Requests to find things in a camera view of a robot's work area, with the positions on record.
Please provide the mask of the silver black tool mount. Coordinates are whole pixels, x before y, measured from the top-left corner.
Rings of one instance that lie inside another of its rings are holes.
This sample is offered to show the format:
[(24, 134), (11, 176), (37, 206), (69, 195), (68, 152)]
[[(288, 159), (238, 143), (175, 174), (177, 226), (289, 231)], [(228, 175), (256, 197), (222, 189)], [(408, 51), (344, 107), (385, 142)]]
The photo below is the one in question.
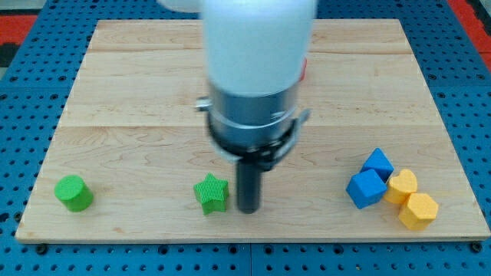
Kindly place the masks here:
[(215, 151), (231, 163), (250, 163), (270, 171), (295, 147), (311, 111), (298, 116), (298, 86), (262, 95), (238, 95), (209, 85), (209, 94), (196, 100), (206, 113)]

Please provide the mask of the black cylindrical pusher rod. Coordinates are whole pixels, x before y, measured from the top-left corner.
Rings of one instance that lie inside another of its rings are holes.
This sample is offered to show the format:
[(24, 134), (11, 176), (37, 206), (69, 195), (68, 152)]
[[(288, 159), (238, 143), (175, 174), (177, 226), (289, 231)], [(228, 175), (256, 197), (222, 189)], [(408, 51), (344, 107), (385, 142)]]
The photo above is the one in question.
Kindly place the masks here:
[(237, 206), (241, 212), (252, 214), (259, 209), (261, 183), (262, 170), (255, 163), (237, 163)]

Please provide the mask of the red block behind arm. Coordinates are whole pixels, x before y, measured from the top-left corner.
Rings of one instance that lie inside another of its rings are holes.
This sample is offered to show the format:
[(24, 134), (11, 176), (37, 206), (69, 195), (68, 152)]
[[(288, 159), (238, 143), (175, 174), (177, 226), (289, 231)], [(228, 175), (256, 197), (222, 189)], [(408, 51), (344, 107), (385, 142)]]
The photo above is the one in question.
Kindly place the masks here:
[(306, 72), (307, 63), (308, 63), (307, 59), (304, 58), (303, 62), (302, 62), (302, 71), (301, 71), (301, 74), (300, 74), (298, 81), (303, 81), (305, 79), (305, 72)]

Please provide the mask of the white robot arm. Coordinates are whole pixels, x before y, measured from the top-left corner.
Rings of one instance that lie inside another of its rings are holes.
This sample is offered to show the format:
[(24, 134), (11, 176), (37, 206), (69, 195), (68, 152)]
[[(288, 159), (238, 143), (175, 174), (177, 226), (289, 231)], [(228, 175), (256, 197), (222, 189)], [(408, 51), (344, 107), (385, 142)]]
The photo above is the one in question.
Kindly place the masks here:
[(316, 1), (159, 0), (197, 13), (209, 87), (196, 102), (218, 152), (236, 164), (237, 206), (259, 209), (262, 174), (298, 142), (309, 110), (297, 109)]

